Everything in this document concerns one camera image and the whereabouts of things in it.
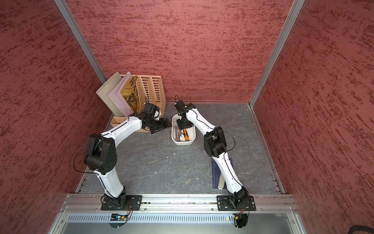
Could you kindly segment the orange handled adjustable wrench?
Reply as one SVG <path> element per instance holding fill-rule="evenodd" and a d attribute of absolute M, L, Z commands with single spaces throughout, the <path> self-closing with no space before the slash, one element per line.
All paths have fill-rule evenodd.
<path fill-rule="evenodd" d="M 188 136 L 188 132 L 187 132 L 187 130 L 184 129 L 184 130 L 183 130 L 183 133 L 184 133 L 185 141 L 189 141 L 190 138 L 189 138 L 189 136 Z"/>

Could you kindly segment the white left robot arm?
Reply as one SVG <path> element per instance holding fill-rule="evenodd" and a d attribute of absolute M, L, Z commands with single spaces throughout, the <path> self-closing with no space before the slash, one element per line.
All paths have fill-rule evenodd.
<path fill-rule="evenodd" d="M 123 206 L 126 202 L 125 187 L 116 172 L 117 146 L 140 129 L 148 128 L 153 134 L 170 127 L 171 123 L 168 119 L 133 113 L 126 121 L 112 130 L 100 135 L 90 135 L 83 162 L 98 177 L 104 188 L 104 198 L 107 201 L 117 206 Z"/>

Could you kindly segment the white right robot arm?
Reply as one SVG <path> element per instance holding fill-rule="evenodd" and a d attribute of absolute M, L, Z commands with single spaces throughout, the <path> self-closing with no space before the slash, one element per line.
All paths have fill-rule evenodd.
<path fill-rule="evenodd" d="M 229 195 L 230 207 L 241 210 L 249 198 L 249 193 L 237 177 L 229 161 L 227 142 L 222 127 L 214 126 L 207 121 L 192 103 L 182 100 L 175 103 L 178 115 L 177 125 L 181 129 L 195 126 L 204 137 L 204 150 L 213 158 L 224 177 Z"/>

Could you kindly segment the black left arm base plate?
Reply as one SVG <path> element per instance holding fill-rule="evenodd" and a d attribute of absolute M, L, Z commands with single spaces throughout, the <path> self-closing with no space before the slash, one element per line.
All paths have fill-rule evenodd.
<path fill-rule="evenodd" d="M 102 211 L 139 211 L 142 195 L 126 195 L 121 198 L 112 198 L 104 195 L 101 199 Z"/>

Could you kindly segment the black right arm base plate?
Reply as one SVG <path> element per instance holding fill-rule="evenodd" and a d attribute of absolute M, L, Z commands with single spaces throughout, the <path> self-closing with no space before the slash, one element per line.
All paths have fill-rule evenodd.
<path fill-rule="evenodd" d="M 248 196 L 242 201 L 235 201 L 231 196 L 217 196 L 218 211 L 256 211 L 256 204 L 253 196 Z"/>

